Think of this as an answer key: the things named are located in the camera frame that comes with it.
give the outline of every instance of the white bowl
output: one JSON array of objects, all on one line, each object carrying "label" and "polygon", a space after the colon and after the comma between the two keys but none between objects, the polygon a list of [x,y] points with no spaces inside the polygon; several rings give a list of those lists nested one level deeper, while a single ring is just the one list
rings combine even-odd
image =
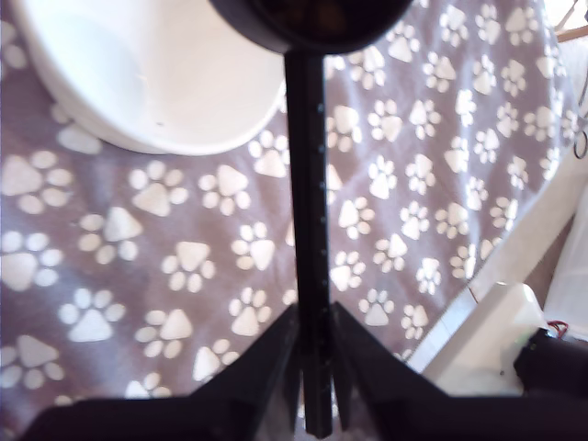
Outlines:
[{"label": "white bowl", "polygon": [[13,0],[41,80],[118,147],[202,155],[247,142],[284,92],[282,57],[206,0]]}]

